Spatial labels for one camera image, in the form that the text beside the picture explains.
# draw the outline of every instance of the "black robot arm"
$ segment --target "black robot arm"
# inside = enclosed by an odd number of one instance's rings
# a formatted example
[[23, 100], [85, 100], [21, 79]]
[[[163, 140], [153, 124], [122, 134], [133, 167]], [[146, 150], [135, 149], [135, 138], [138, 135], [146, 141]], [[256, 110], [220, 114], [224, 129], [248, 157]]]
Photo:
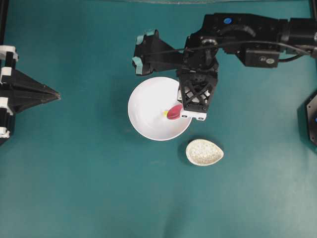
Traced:
[[[176, 69], [182, 117], [205, 120], [217, 85], [219, 48], [236, 55], [245, 66], [273, 68], [303, 55], [317, 58], [316, 46], [314, 19], [216, 13], [205, 15], [202, 28], [187, 37], [183, 49], [162, 41], [157, 30], [138, 36], [132, 60], [140, 76]], [[295, 56], [280, 59], [282, 52]]]

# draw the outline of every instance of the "white bowl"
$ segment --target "white bowl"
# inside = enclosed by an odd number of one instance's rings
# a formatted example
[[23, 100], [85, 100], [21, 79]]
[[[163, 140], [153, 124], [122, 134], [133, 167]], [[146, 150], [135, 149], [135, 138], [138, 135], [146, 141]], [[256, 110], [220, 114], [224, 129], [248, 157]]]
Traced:
[[187, 159], [197, 166], [208, 166], [217, 163], [223, 158], [223, 151], [208, 140], [196, 139], [186, 148]]
[[178, 85], [172, 78], [155, 77], [145, 80], [133, 90], [128, 115], [141, 135], [151, 140], [171, 140], [187, 129], [191, 118], [169, 120], [163, 114], [179, 104]]

